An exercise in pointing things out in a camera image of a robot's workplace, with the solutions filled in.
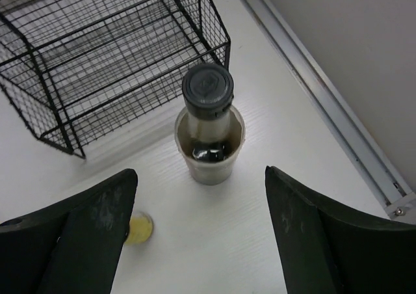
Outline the small yellow bottle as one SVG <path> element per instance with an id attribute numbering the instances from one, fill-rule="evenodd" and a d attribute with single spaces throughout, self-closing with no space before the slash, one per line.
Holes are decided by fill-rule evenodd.
<path id="1" fill-rule="evenodd" d="M 135 211 L 129 221 L 129 231 L 125 240 L 126 245 L 145 243 L 152 235 L 153 219 L 143 211 Z"/>

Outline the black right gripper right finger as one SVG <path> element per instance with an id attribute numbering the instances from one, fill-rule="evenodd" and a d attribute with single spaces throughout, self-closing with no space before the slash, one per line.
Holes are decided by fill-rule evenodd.
<path id="1" fill-rule="evenodd" d="M 415 225 L 344 205 L 266 167 L 288 293 L 414 293 Z"/>

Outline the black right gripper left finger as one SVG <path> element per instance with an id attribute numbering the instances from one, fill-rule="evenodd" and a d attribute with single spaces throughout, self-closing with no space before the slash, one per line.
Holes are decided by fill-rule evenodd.
<path id="1" fill-rule="evenodd" d="M 1 292 L 110 293 L 137 185 L 127 168 L 1 223 Z"/>

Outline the tall dark sauce bottle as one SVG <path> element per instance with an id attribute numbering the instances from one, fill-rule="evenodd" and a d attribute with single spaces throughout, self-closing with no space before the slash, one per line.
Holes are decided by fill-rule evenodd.
<path id="1" fill-rule="evenodd" d="M 174 139 L 190 175 L 198 183 L 227 180 L 245 141 L 246 127 L 233 106 L 234 82 L 223 66 L 193 66 L 182 80 L 185 107 L 174 128 Z"/>

